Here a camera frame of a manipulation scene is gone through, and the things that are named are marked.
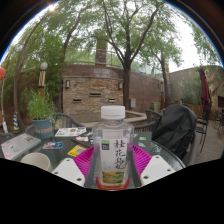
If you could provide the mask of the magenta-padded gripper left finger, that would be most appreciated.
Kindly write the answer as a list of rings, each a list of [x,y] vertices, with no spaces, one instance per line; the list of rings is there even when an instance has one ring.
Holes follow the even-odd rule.
[[[65,158],[52,173],[78,186],[90,188],[95,169],[94,147],[72,158]]]

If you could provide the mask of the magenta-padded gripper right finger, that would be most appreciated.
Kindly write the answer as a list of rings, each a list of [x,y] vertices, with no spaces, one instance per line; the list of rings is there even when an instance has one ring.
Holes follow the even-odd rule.
[[[132,178],[136,188],[148,185],[174,172],[175,170],[160,155],[151,156],[138,146],[133,146]]]

